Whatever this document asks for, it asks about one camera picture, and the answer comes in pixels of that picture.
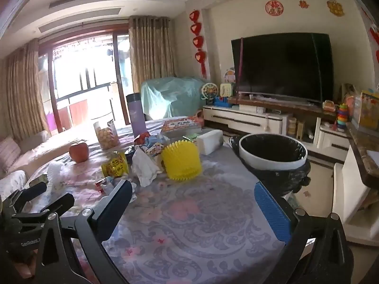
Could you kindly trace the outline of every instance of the snack bag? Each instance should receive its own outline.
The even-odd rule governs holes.
[[[108,150],[120,144],[114,121],[110,120],[107,124],[94,123],[96,136],[102,150]]]
[[[128,163],[123,152],[114,152],[111,160],[101,165],[104,177],[111,176],[113,178],[121,177],[124,174],[129,174]]]

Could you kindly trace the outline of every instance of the yellow spiky toy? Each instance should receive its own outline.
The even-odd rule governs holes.
[[[201,173],[198,148],[190,141],[177,141],[168,145],[162,158],[169,178],[184,181]]]

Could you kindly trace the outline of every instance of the yellow snack package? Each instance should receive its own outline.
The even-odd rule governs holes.
[[[112,159],[102,164],[101,169],[104,177],[117,178],[124,174],[129,174],[128,163],[123,152],[114,152]]]

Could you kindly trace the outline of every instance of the apple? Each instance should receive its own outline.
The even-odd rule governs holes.
[[[86,142],[80,141],[70,146],[69,154],[72,160],[76,163],[81,163],[88,160],[90,150]]]

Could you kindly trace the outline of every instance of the screw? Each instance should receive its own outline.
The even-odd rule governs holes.
[[[89,216],[90,214],[92,213],[92,210],[91,210],[91,208],[86,208],[86,209],[84,209],[82,212],[81,212],[81,214],[83,215],[83,216]]]
[[[298,216],[304,216],[304,215],[306,214],[305,210],[302,209],[302,208],[296,208],[295,213],[296,213]]]
[[[330,217],[333,219],[333,220],[338,220],[340,217],[336,214],[336,213],[334,213],[334,212],[332,212],[331,214],[330,214]]]
[[[55,214],[55,213],[51,213],[47,218],[48,218],[49,220],[54,220],[55,217],[56,217],[56,214]]]

